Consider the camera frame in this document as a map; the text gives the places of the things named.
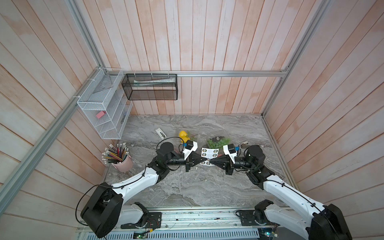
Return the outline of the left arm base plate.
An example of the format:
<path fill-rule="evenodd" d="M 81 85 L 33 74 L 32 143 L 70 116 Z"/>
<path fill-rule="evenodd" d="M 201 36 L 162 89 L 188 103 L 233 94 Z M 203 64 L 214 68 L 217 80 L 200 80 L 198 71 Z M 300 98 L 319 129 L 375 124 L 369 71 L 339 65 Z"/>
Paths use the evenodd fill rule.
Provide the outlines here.
<path fill-rule="evenodd" d="M 132 230 L 155 230 L 159 229 L 162 225 L 162 213 L 161 212 L 149 212 L 136 224 L 124 224 L 121 225 L 121 229 L 132 229 Z"/>

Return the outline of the colored pencils bundle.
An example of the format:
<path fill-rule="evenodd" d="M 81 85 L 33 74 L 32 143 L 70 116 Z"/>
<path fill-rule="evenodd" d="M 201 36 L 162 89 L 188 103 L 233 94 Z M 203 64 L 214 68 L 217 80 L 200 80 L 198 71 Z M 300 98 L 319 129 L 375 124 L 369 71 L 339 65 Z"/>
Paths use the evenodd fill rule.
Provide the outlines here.
<path fill-rule="evenodd" d="M 129 148 L 126 143 L 109 145 L 108 148 L 105 148 L 105 152 L 102 153 L 102 160 L 105 164 L 121 164 L 128 159 Z"/>

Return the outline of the aluminium front rail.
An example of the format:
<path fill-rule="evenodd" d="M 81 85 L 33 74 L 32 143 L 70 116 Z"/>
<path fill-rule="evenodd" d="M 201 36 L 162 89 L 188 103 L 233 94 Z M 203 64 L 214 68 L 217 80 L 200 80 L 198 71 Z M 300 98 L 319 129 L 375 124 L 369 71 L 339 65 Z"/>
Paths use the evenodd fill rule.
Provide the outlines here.
<path fill-rule="evenodd" d="M 237 209 L 233 208 L 149 208 L 149 212 L 162 213 L 162 225 L 159 229 L 166 234 L 172 234 L 176 231 L 191 232 L 193 237 L 203 234 L 215 234 L 220 230 L 225 230 L 232 235 L 245 236 L 246 234 L 263 233 L 271 237 L 278 227 L 273 226 L 249 226 L 243 227 L 240 219 L 235 215 Z M 150 230 L 132 230 L 121 229 L 121 226 L 116 226 L 118 230 L 139 231 L 143 234 L 148 234 Z"/>

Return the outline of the paper in black basket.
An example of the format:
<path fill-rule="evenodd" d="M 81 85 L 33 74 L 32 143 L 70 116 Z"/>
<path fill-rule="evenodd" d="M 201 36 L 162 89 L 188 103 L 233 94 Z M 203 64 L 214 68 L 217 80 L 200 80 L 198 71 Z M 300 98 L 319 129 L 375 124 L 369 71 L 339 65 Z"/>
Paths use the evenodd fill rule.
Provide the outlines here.
<path fill-rule="evenodd" d="M 176 83 L 176 78 L 135 78 L 133 87 L 172 87 Z"/>

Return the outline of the small grey tape dispenser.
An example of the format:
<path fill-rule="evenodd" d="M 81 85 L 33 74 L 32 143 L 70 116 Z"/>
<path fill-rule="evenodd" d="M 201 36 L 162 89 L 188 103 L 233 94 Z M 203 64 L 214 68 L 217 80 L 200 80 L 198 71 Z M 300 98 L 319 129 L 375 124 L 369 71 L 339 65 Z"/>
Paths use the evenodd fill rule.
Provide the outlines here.
<path fill-rule="evenodd" d="M 248 149 L 250 147 L 250 143 L 248 141 L 245 141 L 243 143 L 240 144 L 240 149 L 242 149 L 243 151 L 245 151 L 246 149 Z"/>

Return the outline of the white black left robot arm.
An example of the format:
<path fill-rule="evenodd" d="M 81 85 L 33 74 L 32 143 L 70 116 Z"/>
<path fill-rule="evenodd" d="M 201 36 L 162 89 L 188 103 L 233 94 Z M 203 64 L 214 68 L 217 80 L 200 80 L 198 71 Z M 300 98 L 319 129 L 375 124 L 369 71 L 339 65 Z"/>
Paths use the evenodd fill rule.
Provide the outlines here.
<path fill-rule="evenodd" d="M 99 239 L 106 237 L 116 226 L 134 225 L 146 228 L 151 223 L 147 208 L 139 202 L 129 206 L 125 204 L 144 189 L 162 181 L 171 171 L 169 166 L 183 165 L 188 172 L 191 167 L 207 160 L 196 153 L 196 142 L 187 141 L 183 146 L 182 153 L 178 154 L 172 143 L 162 143 L 156 151 L 156 157 L 137 175 L 112 185 L 106 182 L 96 185 L 80 213 L 83 224 Z"/>

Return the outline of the pink eraser block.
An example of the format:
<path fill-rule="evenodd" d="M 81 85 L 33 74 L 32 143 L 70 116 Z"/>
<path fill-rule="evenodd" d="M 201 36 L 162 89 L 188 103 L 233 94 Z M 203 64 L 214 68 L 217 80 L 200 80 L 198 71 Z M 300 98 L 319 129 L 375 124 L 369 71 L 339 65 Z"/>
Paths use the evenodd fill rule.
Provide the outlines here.
<path fill-rule="evenodd" d="M 105 114 L 106 114 L 106 111 L 100 111 L 100 112 L 98 112 L 98 113 L 96 114 L 96 118 L 97 118 L 97 119 L 100 119 L 100 118 L 102 118 Z"/>

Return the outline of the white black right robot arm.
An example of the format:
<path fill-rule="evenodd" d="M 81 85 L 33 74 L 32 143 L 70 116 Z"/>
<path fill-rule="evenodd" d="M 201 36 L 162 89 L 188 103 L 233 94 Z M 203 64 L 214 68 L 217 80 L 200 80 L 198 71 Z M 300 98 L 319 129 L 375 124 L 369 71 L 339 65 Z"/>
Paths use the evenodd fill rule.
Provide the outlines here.
<path fill-rule="evenodd" d="M 260 189 L 274 195 L 290 208 L 282 209 L 264 200 L 255 206 L 254 219 L 259 225 L 278 224 L 306 240 L 350 240 L 352 235 L 342 211 L 335 205 L 324 205 L 311 199 L 283 181 L 264 165 L 265 154 L 259 145 L 237 155 L 234 145 L 223 147 L 224 154 L 210 163 L 224 169 L 227 175 L 234 170 L 245 170 L 249 180 Z"/>

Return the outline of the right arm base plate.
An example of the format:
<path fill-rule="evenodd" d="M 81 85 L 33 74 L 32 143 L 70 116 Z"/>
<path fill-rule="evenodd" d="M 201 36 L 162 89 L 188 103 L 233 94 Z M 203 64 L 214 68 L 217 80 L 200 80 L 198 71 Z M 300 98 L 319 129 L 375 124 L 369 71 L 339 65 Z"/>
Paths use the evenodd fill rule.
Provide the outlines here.
<path fill-rule="evenodd" d="M 249 227 L 249 226 L 273 226 L 273 227 L 279 227 L 279 224 L 272 223 L 268 220 L 260 220 L 257 221 L 255 219 L 254 210 L 236 210 L 235 215 L 240 219 L 241 225 L 243 227 Z"/>

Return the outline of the clear box of grapes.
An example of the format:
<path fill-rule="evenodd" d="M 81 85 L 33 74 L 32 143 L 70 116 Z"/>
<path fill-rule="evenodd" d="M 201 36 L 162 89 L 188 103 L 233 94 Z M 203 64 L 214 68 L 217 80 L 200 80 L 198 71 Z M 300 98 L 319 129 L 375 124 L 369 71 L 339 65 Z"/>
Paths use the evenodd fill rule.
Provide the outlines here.
<path fill-rule="evenodd" d="M 207 145 L 209 149 L 220 149 L 225 145 L 231 143 L 231 139 L 229 137 L 217 136 L 210 139 L 207 139 Z"/>

